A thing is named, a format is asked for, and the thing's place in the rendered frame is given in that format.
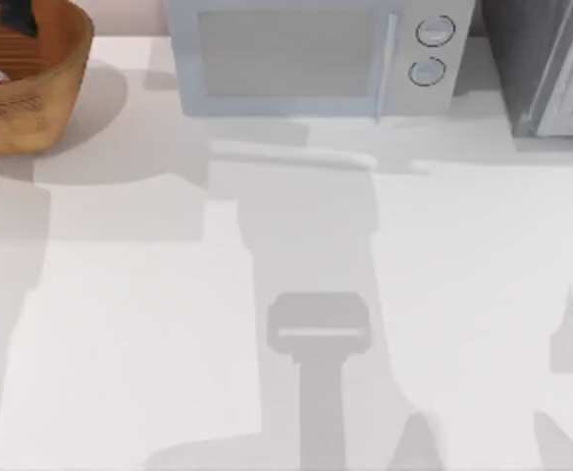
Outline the microwave oven door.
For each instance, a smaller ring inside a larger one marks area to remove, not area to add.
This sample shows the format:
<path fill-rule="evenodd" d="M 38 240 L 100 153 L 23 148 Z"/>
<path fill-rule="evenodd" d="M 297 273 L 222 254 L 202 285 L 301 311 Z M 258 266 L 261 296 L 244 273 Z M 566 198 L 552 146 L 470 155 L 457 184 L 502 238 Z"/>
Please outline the microwave oven door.
<path fill-rule="evenodd" d="M 391 0 L 165 0 L 193 117 L 374 118 Z"/>

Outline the microwave knob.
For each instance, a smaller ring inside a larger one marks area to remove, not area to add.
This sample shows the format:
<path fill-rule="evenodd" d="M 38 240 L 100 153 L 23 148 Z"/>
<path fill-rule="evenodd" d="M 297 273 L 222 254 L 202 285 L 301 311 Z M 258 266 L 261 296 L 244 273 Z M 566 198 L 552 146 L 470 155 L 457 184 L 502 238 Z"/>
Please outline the microwave knob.
<path fill-rule="evenodd" d="M 456 24 L 449 16 L 423 20 L 415 30 L 417 41 L 425 47 L 437 48 L 449 43 L 455 35 Z"/>
<path fill-rule="evenodd" d="M 433 86 L 439 83 L 445 74 L 445 63 L 435 57 L 413 63 L 408 71 L 410 81 L 419 87 Z"/>

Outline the pale microwave oven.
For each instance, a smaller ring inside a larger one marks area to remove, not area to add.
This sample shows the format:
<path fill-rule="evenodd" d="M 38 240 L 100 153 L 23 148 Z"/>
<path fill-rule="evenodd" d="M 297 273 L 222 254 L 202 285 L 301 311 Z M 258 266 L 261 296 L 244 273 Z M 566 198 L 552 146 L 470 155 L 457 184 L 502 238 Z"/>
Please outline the pale microwave oven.
<path fill-rule="evenodd" d="M 476 0 L 391 1 L 397 26 L 383 118 L 443 114 L 451 102 Z M 453 19 L 456 24 L 455 35 L 442 47 L 425 47 L 416 39 L 416 27 L 423 20 L 437 16 Z M 413 63 L 430 57 L 445 63 L 446 74 L 433 86 L 416 86 L 408 77 L 409 68 Z"/>

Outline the wooden basket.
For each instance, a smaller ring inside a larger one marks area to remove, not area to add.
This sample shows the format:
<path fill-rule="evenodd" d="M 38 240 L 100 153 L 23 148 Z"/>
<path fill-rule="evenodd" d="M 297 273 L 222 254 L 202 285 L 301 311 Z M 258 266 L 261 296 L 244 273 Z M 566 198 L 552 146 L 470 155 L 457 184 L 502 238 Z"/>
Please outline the wooden basket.
<path fill-rule="evenodd" d="M 56 145 L 81 88 L 94 25 L 73 0 L 32 0 L 37 37 L 0 24 L 0 156 Z"/>

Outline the black object in basket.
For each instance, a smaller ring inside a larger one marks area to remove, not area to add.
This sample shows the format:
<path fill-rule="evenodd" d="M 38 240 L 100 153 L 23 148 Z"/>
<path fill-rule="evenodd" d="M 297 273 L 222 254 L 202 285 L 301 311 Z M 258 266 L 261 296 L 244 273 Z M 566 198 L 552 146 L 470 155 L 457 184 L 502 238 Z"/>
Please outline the black object in basket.
<path fill-rule="evenodd" d="M 37 37 L 32 0 L 0 0 L 0 24 L 24 36 Z"/>

